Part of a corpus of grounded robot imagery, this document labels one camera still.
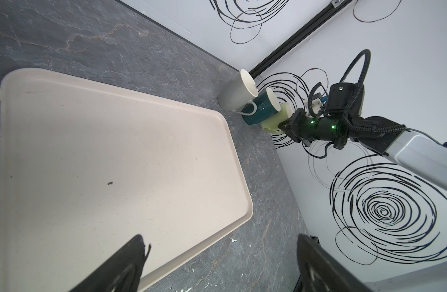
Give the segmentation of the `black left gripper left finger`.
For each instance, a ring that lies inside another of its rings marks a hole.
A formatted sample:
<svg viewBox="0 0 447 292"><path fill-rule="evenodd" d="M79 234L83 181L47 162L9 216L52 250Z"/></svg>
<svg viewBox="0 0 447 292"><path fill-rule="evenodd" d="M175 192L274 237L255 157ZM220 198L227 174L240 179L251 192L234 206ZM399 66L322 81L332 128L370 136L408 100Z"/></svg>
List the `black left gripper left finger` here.
<svg viewBox="0 0 447 292"><path fill-rule="evenodd" d="M135 235L72 291L136 292L151 249L142 235Z"/></svg>

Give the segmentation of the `light green mug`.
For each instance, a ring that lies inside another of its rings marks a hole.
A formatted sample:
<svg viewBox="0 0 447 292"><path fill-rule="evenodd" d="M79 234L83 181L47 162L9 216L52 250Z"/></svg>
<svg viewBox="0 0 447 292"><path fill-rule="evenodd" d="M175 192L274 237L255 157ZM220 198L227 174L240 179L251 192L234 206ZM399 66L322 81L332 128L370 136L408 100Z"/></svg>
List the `light green mug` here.
<svg viewBox="0 0 447 292"><path fill-rule="evenodd" d="M284 132L279 128L279 124L289 120L293 115L293 109L289 103L280 105L280 112L261 122L262 130L273 135L280 135Z"/></svg>

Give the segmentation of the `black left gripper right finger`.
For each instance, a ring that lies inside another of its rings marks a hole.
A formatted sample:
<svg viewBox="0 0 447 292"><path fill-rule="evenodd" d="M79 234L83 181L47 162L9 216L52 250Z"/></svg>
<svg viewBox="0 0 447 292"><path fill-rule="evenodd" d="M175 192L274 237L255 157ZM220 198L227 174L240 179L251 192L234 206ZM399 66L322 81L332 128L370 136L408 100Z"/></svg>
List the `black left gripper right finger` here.
<svg viewBox="0 0 447 292"><path fill-rule="evenodd" d="M300 234L297 242L299 292L369 292L364 283L347 271L310 236Z"/></svg>

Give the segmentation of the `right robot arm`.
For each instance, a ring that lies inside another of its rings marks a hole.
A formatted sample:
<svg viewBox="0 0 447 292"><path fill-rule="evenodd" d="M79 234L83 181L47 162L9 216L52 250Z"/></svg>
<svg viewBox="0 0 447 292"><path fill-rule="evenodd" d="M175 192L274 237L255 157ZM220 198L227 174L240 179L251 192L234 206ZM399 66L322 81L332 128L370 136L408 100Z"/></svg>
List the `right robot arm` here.
<svg viewBox="0 0 447 292"><path fill-rule="evenodd" d="M315 112L314 94L322 85L317 83L308 95L307 108L297 109L278 125L279 129L293 142L307 147L314 141L326 141L341 150L347 141L359 143L447 191L447 142L441 144L422 131L381 116L362 118L370 60L370 50L362 50Z"/></svg>

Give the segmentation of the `dark green mug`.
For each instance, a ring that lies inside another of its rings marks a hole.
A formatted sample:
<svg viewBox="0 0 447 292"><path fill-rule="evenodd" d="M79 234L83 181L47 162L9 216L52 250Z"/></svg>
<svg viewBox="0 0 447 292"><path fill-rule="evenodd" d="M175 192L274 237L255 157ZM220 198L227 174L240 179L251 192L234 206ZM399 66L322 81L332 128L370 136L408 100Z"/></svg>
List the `dark green mug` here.
<svg viewBox="0 0 447 292"><path fill-rule="evenodd" d="M281 105L275 93L270 87L267 87L251 103L244 106L242 112L245 115L242 118L248 125L255 125L274 116L280 110Z"/></svg>

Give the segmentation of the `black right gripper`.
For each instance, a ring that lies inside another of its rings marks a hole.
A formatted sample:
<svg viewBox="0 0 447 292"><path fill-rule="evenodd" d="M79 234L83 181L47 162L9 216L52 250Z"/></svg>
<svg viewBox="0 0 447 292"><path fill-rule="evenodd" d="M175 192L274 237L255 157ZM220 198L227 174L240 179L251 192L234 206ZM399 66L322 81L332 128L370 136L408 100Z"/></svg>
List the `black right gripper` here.
<svg viewBox="0 0 447 292"><path fill-rule="evenodd" d="M292 141L308 147L314 141L327 141L334 148L342 150L348 140L348 129L342 124L341 118L310 118L302 108L298 108L288 120L281 122L278 128Z"/></svg>

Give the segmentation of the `beige plastic tray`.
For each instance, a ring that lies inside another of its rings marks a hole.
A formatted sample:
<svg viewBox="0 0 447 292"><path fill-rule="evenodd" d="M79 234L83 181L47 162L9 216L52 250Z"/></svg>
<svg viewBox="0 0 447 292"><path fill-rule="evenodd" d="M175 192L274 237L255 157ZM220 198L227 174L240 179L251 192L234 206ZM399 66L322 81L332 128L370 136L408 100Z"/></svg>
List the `beige plastic tray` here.
<svg viewBox="0 0 447 292"><path fill-rule="evenodd" d="M252 217L219 112L46 69L0 87L0 292L69 291L135 235L144 291Z"/></svg>

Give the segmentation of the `grey mug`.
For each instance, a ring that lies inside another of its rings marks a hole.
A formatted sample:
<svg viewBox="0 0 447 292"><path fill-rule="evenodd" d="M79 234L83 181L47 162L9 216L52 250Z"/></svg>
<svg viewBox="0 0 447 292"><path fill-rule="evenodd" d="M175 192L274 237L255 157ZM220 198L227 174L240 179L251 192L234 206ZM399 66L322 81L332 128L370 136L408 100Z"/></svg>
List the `grey mug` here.
<svg viewBox="0 0 447 292"><path fill-rule="evenodd" d="M243 116L252 116L257 112L257 105L253 101L258 97L259 91L250 73L241 69L224 86L217 97L217 101L224 111L234 111ZM249 113L240 111L246 105L250 105L252 110Z"/></svg>

